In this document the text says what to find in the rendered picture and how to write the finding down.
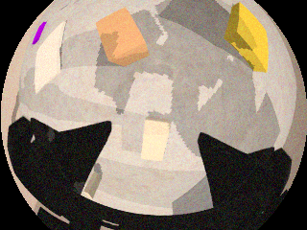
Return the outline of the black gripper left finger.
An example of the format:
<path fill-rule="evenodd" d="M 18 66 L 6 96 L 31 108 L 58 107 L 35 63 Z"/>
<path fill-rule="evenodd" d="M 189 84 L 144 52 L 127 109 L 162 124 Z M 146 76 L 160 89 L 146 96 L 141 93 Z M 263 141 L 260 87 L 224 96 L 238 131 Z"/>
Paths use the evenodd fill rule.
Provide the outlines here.
<path fill-rule="evenodd" d="M 107 143 L 111 122 L 57 131 L 38 119 L 31 118 L 34 136 L 51 154 L 72 191 L 82 194 L 85 181 Z"/>

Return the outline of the small magenta block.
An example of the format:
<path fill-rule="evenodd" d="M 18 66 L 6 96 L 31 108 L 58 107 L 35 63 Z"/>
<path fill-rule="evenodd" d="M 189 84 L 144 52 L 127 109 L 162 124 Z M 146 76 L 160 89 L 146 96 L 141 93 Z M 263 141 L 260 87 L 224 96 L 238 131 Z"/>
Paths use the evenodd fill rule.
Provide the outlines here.
<path fill-rule="evenodd" d="M 38 42 L 39 36 L 42 35 L 42 30 L 43 30 L 43 27 L 46 26 L 46 23 L 47 22 L 42 22 L 41 26 L 38 27 L 37 34 L 35 34 L 34 43 L 32 43 L 32 45 L 34 45 L 36 42 Z"/>

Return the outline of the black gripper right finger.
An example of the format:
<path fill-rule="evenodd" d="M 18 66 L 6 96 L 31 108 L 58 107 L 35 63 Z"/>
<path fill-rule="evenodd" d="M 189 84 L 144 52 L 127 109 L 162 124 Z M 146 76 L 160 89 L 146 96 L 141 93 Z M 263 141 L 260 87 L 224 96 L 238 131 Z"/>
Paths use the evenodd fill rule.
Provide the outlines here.
<path fill-rule="evenodd" d="M 255 150 L 254 153 L 242 153 L 241 150 L 204 133 L 199 134 L 197 143 L 214 207 L 229 202 L 229 197 L 245 184 L 258 162 L 261 164 L 272 157 L 275 149 L 272 146 L 269 149 Z"/>

